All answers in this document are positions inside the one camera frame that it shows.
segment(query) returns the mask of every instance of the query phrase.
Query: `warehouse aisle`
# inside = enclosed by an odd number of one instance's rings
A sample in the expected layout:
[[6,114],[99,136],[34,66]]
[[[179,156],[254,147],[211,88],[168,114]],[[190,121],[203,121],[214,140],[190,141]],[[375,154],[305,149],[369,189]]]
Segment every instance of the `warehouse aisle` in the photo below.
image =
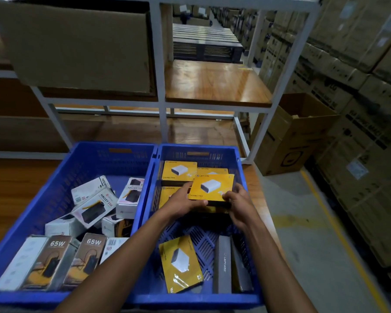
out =
[[308,172],[259,179],[287,262],[318,312],[391,311]]

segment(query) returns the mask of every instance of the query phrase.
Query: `person's left arm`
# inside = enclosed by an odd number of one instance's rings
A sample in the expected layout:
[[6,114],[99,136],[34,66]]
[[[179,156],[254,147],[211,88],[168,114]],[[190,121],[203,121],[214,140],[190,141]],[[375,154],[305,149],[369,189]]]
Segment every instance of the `person's left arm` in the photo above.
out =
[[191,201],[180,188],[165,205],[105,260],[55,310],[56,313],[117,313],[121,309],[164,229],[206,200]]

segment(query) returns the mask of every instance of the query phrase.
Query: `person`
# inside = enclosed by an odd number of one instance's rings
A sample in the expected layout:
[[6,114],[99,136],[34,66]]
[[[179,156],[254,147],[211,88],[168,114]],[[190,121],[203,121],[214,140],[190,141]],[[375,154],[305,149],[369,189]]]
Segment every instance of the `person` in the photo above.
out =
[[[206,200],[187,199],[191,184],[184,184],[173,194],[130,239],[68,295],[55,312],[119,312],[164,229],[193,208],[207,205]],[[236,184],[235,191],[225,193],[223,198],[231,202],[229,215],[248,241],[268,312],[317,312],[287,266],[247,191]]]

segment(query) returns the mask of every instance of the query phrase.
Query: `shelving unit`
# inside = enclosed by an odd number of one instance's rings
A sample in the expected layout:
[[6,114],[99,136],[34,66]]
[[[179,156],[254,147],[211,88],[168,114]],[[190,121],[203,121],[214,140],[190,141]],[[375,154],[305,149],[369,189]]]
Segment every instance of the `shelving unit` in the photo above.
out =
[[[316,21],[321,2],[320,0],[130,0],[149,2],[150,18],[152,28],[152,43],[155,59],[155,78],[157,83],[157,98],[153,97],[125,97],[89,95],[88,90],[58,89],[55,96],[52,89],[32,87],[33,93],[52,120],[57,131],[71,149],[73,139],[58,116],[55,104],[64,105],[96,105],[103,106],[104,112],[113,112],[107,105],[117,107],[144,107],[158,108],[162,141],[167,142],[167,108],[171,108],[171,115],[175,108],[197,109],[197,110],[226,110],[234,111],[234,121],[241,143],[243,145],[245,158],[243,163],[252,164],[261,141],[266,133],[272,116],[279,104],[285,87],[294,70],[295,64],[300,56],[302,48],[306,43],[308,35]],[[200,6],[233,7],[258,9],[259,20],[255,27],[252,43],[250,45],[249,64],[252,63],[253,53],[261,32],[264,13],[267,10],[300,11],[309,13],[303,29],[298,33],[293,43],[290,55],[287,58],[284,70],[278,80],[274,94],[271,95],[266,86],[261,82],[256,73],[249,66],[221,62],[200,62],[200,61],[173,61],[173,53],[167,55],[168,63],[164,61],[163,28],[161,8],[164,11],[164,4],[194,4]],[[245,136],[242,132],[238,112],[256,112],[267,114],[266,120],[256,135],[256,138],[249,149]]]

